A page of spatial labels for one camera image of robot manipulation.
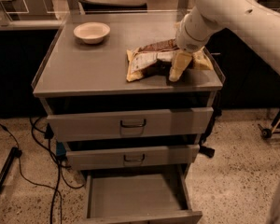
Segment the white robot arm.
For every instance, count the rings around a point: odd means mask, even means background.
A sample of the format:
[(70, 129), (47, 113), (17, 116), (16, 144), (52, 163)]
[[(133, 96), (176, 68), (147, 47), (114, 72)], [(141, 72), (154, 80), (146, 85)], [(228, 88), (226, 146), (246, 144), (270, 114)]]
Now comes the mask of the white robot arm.
[[(176, 32), (177, 45), (202, 47), (210, 35), (227, 28), (243, 40), (261, 59), (280, 76), (280, 13), (259, 5), (254, 0), (194, 0), (194, 9), (180, 22)], [(225, 165), (231, 176), (223, 177), (212, 170), (214, 178), (231, 191), (220, 194), (207, 209), (202, 224), (280, 224), (280, 176), (275, 181), (275, 193), (260, 209), (264, 194), (244, 191), (242, 183), (255, 175), (266, 176), (265, 169), (273, 170), (273, 163), (264, 152), (243, 148), (231, 151), (232, 162)]]

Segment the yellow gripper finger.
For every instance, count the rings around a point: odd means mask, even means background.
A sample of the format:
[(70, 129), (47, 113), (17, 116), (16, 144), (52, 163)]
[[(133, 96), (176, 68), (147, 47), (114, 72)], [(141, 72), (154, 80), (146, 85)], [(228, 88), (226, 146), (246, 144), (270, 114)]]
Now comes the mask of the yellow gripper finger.
[(185, 69), (189, 66), (192, 61), (192, 54), (179, 50), (175, 53), (172, 59), (172, 66), (169, 72), (169, 80), (177, 82), (182, 76)]

